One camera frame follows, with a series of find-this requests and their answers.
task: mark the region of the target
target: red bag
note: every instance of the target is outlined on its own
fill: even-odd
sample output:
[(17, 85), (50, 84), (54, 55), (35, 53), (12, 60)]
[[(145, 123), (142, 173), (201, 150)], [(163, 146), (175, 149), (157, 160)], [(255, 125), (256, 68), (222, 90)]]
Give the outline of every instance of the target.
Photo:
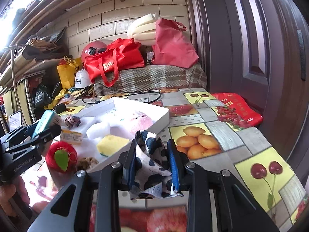
[(249, 126), (255, 126), (262, 122), (263, 117), (253, 111), (245, 102), (245, 100), (236, 93), (213, 93), (216, 97), (248, 122)]
[[(118, 38), (106, 48), (105, 52), (86, 57), (84, 68), (89, 74), (91, 82), (101, 75), (106, 86), (111, 87), (117, 81), (119, 70), (144, 67), (144, 59), (139, 51), (140, 43), (135, 43), (134, 38)], [(114, 71), (114, 78), (109, 82), (106, 72)]]
[(161, 18), (155, 25), (156, 44), (154, 51), (154, 65), (172, 65), (180, 68), (190, 68), (198, 60), (193, 45), (182, 34), (186, 27), (179, 22)]

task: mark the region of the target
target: pink helmet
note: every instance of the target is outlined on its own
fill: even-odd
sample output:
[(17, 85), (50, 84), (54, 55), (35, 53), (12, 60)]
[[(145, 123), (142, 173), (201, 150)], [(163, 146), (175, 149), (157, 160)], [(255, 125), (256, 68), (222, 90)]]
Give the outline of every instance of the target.
[(106, 51), (107, 45), (101, 41), (94, 41), (87, 44), (81, 53), (81, 61), (84, 63), (86, 57)]

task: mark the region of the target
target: plaid blanket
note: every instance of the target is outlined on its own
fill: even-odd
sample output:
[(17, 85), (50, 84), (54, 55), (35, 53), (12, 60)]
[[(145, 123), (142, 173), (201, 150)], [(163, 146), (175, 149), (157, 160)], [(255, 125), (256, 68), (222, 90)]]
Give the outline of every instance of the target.
[[(106, 74), (110, 81), (113, 72)], [(104, 84), (101, 76), (95, 82)], [(119, 71), (119, 78), (112, 88), (127, 92), (174, 89), (174, 88), (206, 88), (207, 77), (201, 65), (195, 64), (189, 69), (176, 66), (149, 65), (142, 68)], [(112, 89), (107, 89), (100, 84), (94, 85), (95, 96), (113, 94)]]

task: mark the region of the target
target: power cord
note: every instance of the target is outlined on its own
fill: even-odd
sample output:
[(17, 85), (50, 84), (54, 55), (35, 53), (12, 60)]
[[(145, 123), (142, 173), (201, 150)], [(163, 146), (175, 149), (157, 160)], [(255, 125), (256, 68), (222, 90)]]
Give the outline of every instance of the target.
[(145, 94), (145, 93), (155, 93), (155, 94), (158, 94), (158, 95), (159, 95), (155, 100), (152, 100), (152, 101), (149, 101), (149, 102), (145, 102), (145, 103), (148, 103), (148, 104), (151, 104), (151, 103), (153, 103), (153, 102), (159, 100), (159, 99), (161, 98), (161, 95), (162, 95), (162, 93), (159, 92), (159, 91), (141, 91), (141, 92), (127, 92), (127, 91), (121, 91), (121, 90), (111, 89), (111, 88), (107, 87), (106, 85), (104, 85), (104, 84), (102, 84), (102, 83), (94, 82), (92, 85), (85, 87), (85, 89), (82, 90), (81, 95), (79, 96), (79, 98), (81, 97), (81, 99), (82, 99), (82, 101), (83, 101), (84, 103), (86, 103), (86, 104), (97, 104), (97, 103), (100, 103), (100, 102), (101, 102), (100, 100), (96, 100), (94, 103), (92, 103), (92, 102), (89, 102), (89, 103), (88, 103), (88, 102), (85, 102), (85, 101), (84, 101), (84, 95), (86, 95), (86, 94), (89, 92), (89, 90), (91, 90), (91, 89), (94, 87), (95, 84), (100, 84), (101, 86), (103, 86), (103, 87), (105, 87), (105, 88), (107, 88), (107, 89), (109, 89), (109, 90), (113, 90), (113, 91), (120, 92), (120, 93), (132, 93), (130, 96), (139, 95), (139, 94)]

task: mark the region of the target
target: white cap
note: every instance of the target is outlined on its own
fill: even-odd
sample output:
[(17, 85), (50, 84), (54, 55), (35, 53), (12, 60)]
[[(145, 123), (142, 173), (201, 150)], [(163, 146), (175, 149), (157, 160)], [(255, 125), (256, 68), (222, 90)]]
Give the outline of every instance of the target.
[(91, 84), (89, 74), (85, 69), (82, 69), (76, 73), (75, 88), (85, 88)]

